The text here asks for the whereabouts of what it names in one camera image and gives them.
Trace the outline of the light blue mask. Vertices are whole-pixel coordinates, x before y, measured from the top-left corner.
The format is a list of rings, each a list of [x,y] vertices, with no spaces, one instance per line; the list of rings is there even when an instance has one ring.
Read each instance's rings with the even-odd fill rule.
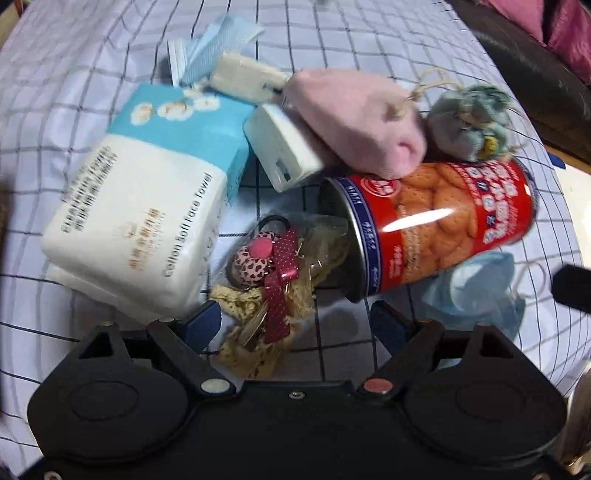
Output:
[[[495,326],[514,340],[526,303],[542,293],[547,283],[541,263],[518,264],[509,252],[485,252],[431,281],[421,298],[420,312],[451,330]]]

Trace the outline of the hair accessories plastic bag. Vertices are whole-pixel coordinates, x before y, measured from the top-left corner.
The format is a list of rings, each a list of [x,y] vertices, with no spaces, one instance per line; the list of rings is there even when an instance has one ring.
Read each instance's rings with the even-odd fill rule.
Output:
[[[217,362],[238,378],[266,380],[308,330],[315,290],[349,253],[349,223],[328,215],[260,218],[223,264],[209,299],[231,318]]]

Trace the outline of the blue-grey sachet bag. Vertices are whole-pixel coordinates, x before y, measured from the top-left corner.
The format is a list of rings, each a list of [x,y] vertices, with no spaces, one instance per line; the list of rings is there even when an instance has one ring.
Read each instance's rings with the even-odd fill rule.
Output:
[[[435,145],[465,163],[507,156],[513,147],[510,96],[490,84],[475,84],[440,96],[427,115]]]

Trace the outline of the pink fabric pouch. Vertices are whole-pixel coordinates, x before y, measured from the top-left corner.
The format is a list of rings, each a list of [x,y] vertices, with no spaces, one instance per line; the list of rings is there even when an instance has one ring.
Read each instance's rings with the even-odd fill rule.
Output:
[[[422,164],[427,137],[415,94],[390,78],[353,69],[301,70],[283,96],[355,171],[401,179]]]

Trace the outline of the small white tissue pack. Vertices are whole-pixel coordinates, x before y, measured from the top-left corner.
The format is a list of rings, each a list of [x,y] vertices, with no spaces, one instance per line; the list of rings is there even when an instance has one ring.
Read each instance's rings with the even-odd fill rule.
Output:
[[[290,76],[235,52],[224,52],[209,76],[209,86],[226,96],[252,104],[277,102]]]

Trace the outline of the blue face mask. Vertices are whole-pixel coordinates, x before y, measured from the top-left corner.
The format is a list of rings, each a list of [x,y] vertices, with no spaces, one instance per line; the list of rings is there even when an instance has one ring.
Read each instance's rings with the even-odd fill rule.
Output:
[[[263,34],[263,26],[245,18],[225,14],[209,24],[197,39],[167,42],[171,82],[188,87],[211,75],[225,52],[242,53]]]

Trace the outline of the red biscuit tin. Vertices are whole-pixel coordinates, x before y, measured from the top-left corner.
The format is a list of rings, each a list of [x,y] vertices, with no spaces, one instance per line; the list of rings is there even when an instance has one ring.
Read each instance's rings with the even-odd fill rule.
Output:
[[[433,276],[522,239],[539,190],[519,160],[424,163],[400,180],[327,178],[318,210],[349,224],[339,282],[353,303]]]

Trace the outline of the cleansing towel pack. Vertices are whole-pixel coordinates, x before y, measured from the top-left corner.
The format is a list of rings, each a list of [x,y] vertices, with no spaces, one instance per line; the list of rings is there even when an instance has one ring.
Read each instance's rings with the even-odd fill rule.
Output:
[[[211,91],[138,86],[43,233],[49,278],[142,322],[197,309],[249,160],[252,110]]]

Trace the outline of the blue checked bed sheet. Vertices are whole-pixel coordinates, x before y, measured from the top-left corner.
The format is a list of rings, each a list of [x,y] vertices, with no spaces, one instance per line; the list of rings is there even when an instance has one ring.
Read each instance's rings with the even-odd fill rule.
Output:
[[[444,1],[36,1],[1,49],[1,180],[10,216],[1,265],[1,460],[19,475],[41,457],[26,418],[42,380],[101,320],[134,328],[112,307],[47,278],[42,231],[78,165],[140,83],[168,83],[167,41],[197,37],[225,12],[263,25],[247,53],[290,73],[358,68],[413,87],[432,65],[458,83],[497,84],[502,74]],[[516,260],[527,303],[515,343],[569,395],[590,363],[590,318],[557,305],[546,271],[583,265],[575,228],[550,159],[525,118],[513,116],[517,154],[541,190],[538,220],[501,251]],[[221,238],[226,251],[256,217],[286,208],[311,211],[318,187],[277,194],[249,163]],[[325,284],[311,329],[274,372],[277,380],[361,381],[388,353],[370,337],[376,297],[349,303]]]

